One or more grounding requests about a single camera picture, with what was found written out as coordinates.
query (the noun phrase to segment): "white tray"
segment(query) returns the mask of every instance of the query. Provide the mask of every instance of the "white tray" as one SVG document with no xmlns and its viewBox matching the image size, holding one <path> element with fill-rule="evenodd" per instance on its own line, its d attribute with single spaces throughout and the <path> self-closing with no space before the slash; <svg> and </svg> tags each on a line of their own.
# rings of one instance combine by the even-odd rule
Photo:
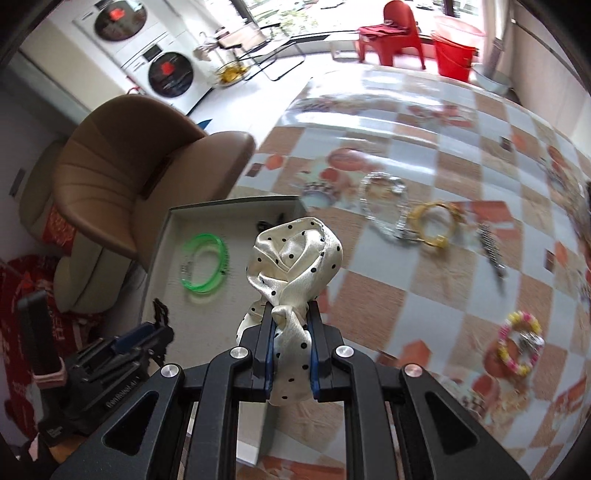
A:
<svg viewBox="0 0 591 480">
<path fill-rule="evenodd" d="M 293 196 L 249 197 L 173 208 L 158 239 L 142 300 L 141 321 L 152 321 L 157 297 L 170 311 L 174 341 L 166 361 L 190 368 L 211 361 L 236 346 L 236 330 L 250 304 L 261 295 L 246 280 L 245 268 L 258 230 L 257 222 L 290 222 L 306 215 Z M 180 282 L 183 245 L 195 235 L 213 233 L 224 239 L 229 253 L 224 283 L 209 298 L 197 297 Z M 241 403 L 237 460 L 255 465 L 261 447 L 267 404 Z"/>
</svg>

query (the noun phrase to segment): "folding chair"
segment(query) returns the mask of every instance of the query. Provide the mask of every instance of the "folding chair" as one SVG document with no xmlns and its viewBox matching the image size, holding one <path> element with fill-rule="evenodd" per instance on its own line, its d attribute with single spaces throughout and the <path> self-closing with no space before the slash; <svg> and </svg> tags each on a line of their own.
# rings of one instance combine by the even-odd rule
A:
<svg viewBox="0 0 591 480">
<path fill-rule="evenodd" d="M 281 24 L 279 23 L 266 25 L 261 28 L 253 23 L 248 23 L 235 32 L 220 38 L 218 43 L 224 50 L 233 51 L 234 49 L 239 48 L 244 51 L 244 53 L 241 55 L 235 53 L 236 59 L 238 61 L 249 60 L 258 67 L 256 72 L 249 75 L 246 80 L 251 80 L 253 77 L 263 72 L 269 80 L 276 82 L 304 63 L 304 60 L 306 59 L 306 54 L 302 52 L 301 48 L 287 34 L 287 32 L 281 28 Z M 273 65 L 278 58 L 278 54 L 289 47 L 294 47 L 298 51 L 301 56 L 301 61 L 278 77 L 271 78 L 267 72 L 265 72 L 265 69 Z"/>
</svg>

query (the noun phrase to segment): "red bucket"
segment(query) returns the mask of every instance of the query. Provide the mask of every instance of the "red bucket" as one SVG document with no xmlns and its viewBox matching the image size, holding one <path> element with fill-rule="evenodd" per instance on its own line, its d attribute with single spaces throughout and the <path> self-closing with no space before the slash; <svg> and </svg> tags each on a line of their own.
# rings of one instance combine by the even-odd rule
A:
<svg viewBox="0 0 591 480">
<path fill-rule="evenodd" d="M 467 82 L 472 67 L 472 57 L 476 52 L 474 47 L 466 47 L 459 43 L 433 34 L 435 56 L 439 75 Z"/>
</svg>

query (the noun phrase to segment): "stacked washer dryer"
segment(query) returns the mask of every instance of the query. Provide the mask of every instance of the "stacked washer dryer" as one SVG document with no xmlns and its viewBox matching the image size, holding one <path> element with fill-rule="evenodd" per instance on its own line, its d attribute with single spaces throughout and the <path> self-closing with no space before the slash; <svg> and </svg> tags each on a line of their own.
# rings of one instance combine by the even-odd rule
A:
<svg viewBox="0 0 591 480">
<path fill-rule="evenodd" d="M 146 94 L 185 115 L 210 88 L 190 50 L 136 0 L 100 0 L 74 24 Z"/>
</svg>

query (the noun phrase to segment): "white polka dot scrunchie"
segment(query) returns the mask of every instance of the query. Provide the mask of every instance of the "white polka dot scrunchie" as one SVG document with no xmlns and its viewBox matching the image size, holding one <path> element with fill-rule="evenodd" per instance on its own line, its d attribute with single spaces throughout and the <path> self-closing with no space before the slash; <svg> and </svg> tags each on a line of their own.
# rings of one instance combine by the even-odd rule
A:
<svg viewBox="0 0 591 480">
<path fill-rule="evenodd" d="M 261 292 L 238 327 L 242 332 L 262 322 L 265 304 L 273 305 L 277 324 L 274 379 L 269 402 L 276 406 L 311 397 L 311 338 L 304 330 L 308 301 L 315 299 L 339 271 L 343 248 L 333 232 L 314 217 L 275 226 L 256 238 L 246 268 L 250 284 Z"/>
</svg>

